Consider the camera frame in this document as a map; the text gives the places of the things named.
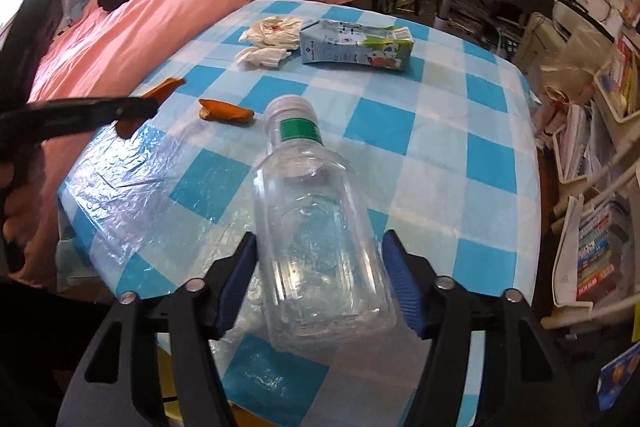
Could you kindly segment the person's left hand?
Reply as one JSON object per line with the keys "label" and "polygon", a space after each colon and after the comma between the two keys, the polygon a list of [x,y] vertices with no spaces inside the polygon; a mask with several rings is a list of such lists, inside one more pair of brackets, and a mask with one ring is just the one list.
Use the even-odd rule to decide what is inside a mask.
{"label": "person's left hand", "polygon": [[25,264],[14,279],[32,286],[50,286],[54,280],[56,242],[52,185],[47,181],[46,155],[42,148],[34,150],[26,174],[20,183],[14,181],[13,164],[1,165],[1,187],[9,188],[3,204],[6,216],[2,236],[23,248]]}

